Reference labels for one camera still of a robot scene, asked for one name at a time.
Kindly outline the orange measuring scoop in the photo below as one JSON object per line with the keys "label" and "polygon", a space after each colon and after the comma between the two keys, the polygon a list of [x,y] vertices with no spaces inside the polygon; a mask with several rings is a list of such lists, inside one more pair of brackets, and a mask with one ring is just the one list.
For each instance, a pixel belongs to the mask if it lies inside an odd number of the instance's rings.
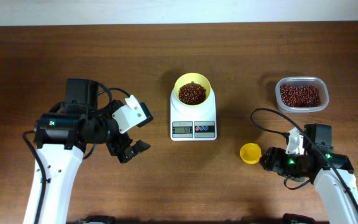
{"label": "orange measuring scoop", "polygon": [[262,157],[262,150],[256,143],[247,143],[240,149],[239,155],[247,164],[256,164]]}

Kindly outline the red beans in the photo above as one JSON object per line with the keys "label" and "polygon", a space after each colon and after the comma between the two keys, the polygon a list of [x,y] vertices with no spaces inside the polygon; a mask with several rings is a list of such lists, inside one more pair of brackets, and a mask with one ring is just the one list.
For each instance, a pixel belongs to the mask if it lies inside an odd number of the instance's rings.
{"label": "red beans", "polygon": [[294,86],[283,84],[279,90],[281,99],[286,106],[294,108],[321,106],[319,90],[314,85]]}

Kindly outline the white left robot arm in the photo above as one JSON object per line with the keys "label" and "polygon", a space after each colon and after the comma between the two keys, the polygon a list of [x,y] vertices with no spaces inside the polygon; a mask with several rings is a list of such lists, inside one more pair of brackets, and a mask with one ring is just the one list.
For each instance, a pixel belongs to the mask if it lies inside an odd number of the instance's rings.
{"label": "white left robot arm", "polygon": [[115,100],[111,89],[94,80],[69,78],[65,99],[36,121],[29,141],[22,137],[34,159],[34,178],[24,223],[65,223],[76,173],[92,151],[87,145],[106,145],[121,164],[150,148],[134,142],[128,130],[153,120],[145,103],[133,95]]}

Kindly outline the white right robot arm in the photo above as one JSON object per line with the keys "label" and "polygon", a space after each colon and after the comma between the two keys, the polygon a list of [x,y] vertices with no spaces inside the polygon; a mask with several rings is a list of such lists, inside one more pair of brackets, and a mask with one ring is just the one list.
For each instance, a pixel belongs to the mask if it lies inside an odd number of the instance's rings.
{"label": "white right robot arm", "polygon": [[354,168],[347,156],[334,153],[332,127],[306,124],[303,134],[293,128],[287,136],[286,149],[270,147],[260,158],[264,170],[314,185],[330,223],[358,223]]}

